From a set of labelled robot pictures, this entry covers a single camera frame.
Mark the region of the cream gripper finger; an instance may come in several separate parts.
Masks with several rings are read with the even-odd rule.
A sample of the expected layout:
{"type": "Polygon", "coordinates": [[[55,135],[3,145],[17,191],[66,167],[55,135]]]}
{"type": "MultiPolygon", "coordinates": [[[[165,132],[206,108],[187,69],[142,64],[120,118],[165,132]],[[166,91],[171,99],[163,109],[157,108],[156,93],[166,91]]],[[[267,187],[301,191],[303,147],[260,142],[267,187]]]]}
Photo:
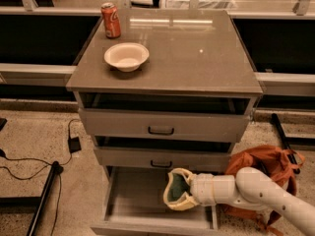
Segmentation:
{"type": "Polygon", "coordinates": [[[168,183],[163,193],[166,203],[182,203],[196,200],[190,192],[192,181],[196,175],[184,168],[174,168],[168,173],[168,183]]]}
{"type": "Polygon", "coordinates": [[[168,195],[163,195],[164,203],[172,210],[183,211],[196,207],[199,203],[187,193],[181,195],[176,201],[172,201],[168,195]]]}

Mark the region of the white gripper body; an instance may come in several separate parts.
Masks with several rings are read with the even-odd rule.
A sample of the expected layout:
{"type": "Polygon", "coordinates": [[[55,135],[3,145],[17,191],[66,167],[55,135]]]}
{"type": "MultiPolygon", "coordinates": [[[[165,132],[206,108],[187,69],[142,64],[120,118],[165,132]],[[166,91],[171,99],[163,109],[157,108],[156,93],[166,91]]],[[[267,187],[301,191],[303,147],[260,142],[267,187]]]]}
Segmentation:
{"type": "Polygon", "coordinates": [[[214,206],[214,176],[204,173],[196,175],[191,181],[190,193],[200,206],[214,206]]]}

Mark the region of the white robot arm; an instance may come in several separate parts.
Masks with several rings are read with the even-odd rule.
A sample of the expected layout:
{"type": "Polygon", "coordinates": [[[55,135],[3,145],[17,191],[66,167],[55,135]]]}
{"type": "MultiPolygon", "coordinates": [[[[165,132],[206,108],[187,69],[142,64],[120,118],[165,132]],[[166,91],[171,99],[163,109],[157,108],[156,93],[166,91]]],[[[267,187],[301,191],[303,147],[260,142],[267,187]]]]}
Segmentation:
{"type": "Polygon", "coordinates": [[[249,210],[268,207],[306,236],[315,236],[315,207],[252,167],[241,168],[236,176],[194,174],[184,168],[175,168],[168,173],[163,201],[173,210],[217,204],[249,210]]]}

